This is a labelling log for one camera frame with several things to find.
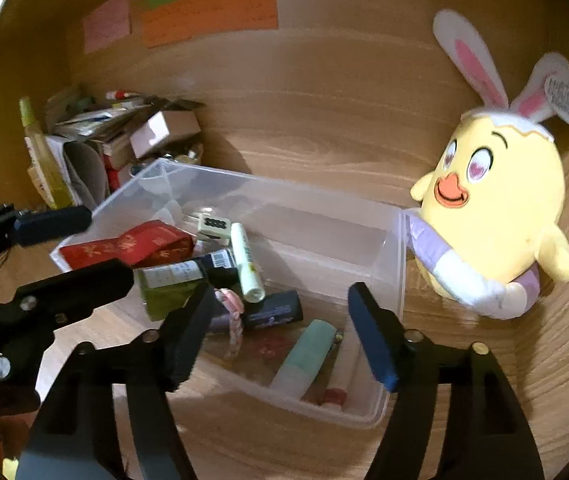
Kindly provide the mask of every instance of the pink sticky note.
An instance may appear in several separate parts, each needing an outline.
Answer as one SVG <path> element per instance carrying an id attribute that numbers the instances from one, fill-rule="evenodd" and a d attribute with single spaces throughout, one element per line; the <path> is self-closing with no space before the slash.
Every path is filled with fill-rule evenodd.
<path id="1" fill-rule="evenodd" d="M 129 0 L 109 0 L 84 20 L 85 54 L 100 50 L 131 33 Z"/>

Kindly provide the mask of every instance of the yellow chick plush toy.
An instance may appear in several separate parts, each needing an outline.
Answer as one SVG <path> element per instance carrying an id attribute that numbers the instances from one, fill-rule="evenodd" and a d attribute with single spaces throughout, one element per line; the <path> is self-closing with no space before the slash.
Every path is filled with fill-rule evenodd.
<path id="1" fill-rule="evenodd" d="M 485 107 L 462 116 L 435 170 L 412 187 L 422 207 L 419 217 L 409 216 L 411 232 L 429 246 L 421 248 L 415 237 L 410 245 L 440 295 L 487 316 L 520 316 L 539 294 L 536 262 L 554 280 L 569 280 L 569 244 L 557 226 L 563 167 L 553 137 L 539 124 L 555 113 L 569 122 L 569 63 L 545 54 L 509 108 L 471 23 L 441 10 L 433 31 Z M 558 84 L 563 101 L 554 99 Z"/>

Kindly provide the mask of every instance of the red gift box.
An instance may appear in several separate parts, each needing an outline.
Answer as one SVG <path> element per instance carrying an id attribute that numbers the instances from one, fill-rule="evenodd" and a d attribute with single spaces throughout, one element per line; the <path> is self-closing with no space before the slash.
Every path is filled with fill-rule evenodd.
<path id="1" fill-rule="evenodd" d="M 81 269 L 112 258 L 131 267 L 174 264 L 189 259 L 194 241 L 189 233 L 160 220 L 151 220 L 118 238 L 62 247 L 60 254 L 71 269 Z"/>

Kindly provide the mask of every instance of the screw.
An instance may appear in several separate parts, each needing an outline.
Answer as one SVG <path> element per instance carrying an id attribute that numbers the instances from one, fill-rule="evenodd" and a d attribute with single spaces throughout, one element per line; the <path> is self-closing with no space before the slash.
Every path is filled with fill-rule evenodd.
<path id="1" fill-rule="evenodd" d="M 142 332 L 142 340 L 145 343 L 155 343 L 160 338 L 160 332 L 157 330 L 147 330 Z"/>
<path id="2" fill-rule="evenodd" d="M 480 342 L 474 343 L 471 345 L 471 348 L 476 354 L 487 355 L 489 353 L 488 346 L 485 345 L 484 343 Z"/>
<path id="3" fill-rule="evenodd" d="M 6 379 L 11 371 L 11 361 L 6 357 L 0 357 L 0 379 Z"/>
<path id="4" fill-rule="evenodd" d="M 36 307 L 37 303 L 38 300 L 36 300 L 35 296 L 25 296 L 22 298 L 22 301 L 20 301 L 20 308 L 25 312 L 29 312 Z"/>
<path id="5" fill-rule="evenodd" d="M 78 353 L 80 355 L 85 355 L 88 353 L 91 353 L 93 350 L 95 350 L 96 347 L 94 347 L 90 342 L 85 341 L 84 343 L 80 343 L 78 345 Z"/>
<path id="6" fill-rule="evenodd" d="M 420 330 L 407 330 L 405 332 L 405 339 L 410 343 L 420 343 L 422 339 L 424 339 L 424 335 Z"/>

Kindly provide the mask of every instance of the plastic storage box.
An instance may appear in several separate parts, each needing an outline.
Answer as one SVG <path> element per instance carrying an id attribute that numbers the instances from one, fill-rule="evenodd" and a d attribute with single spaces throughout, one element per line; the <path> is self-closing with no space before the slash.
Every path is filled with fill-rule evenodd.
<path id="1" fill-rule="evenodd" d="M 242 352 L 230 364 L 221 359 L 228 335 L 208 336 L 198 366 L 292 412 L 353 428 L 379 423 L 388 394 L 374 380 L 362 351 L 342 412 L 317 403 L 335 351 L 309 388 L 315 397 L 290 399 L 270 391 L 268 385 L 288 348 L 313 319 L 344 328 L 352 283 L 366 282 L 381 306 L 401 316 L 405 284 L 401 209 L 340 192 L 160 159 L 97 208 L 89 231 L 63 241 L 52 259 L 61 270 L 69 270 L 60 247 L 117 237 L 157 215 L 170 201 L 178 202 L 184 215 L 176 226 L 192 234 L 202 211 L 242 222 L 267 292 L 297 290 L 304 311 L 301 323 L 245 332 Z M 148 319 L 137 285 L 109 308 L 140 331 L 160 325 Z"/>

